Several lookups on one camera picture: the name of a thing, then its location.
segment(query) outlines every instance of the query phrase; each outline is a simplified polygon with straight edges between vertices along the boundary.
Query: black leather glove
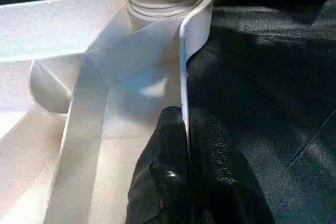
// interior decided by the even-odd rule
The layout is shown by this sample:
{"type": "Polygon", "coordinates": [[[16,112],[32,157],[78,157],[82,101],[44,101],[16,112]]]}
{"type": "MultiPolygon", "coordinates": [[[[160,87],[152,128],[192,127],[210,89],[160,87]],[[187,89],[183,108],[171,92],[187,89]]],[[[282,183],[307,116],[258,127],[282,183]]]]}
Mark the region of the black leather glove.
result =
{"type": "Polygon", "coordinates": [[[192,167],[181,110],[162,111],[135,167],[127,224],[274,223],[259,183],[220,121],[191,111],[192,167]]]}

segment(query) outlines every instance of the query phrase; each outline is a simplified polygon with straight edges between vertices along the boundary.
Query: black glove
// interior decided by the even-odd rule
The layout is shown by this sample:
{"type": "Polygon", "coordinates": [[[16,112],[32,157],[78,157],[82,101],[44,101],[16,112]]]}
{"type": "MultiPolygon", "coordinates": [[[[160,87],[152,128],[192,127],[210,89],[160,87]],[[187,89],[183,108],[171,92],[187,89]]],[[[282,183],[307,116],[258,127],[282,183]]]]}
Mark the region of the black glove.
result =
{"type": "Polygon", "coordinates": [[[274,223],[259,183],[220,121],[191,111],[192,167],[180,108],[162,111],[135,167],[126,224],[274,223]]]}

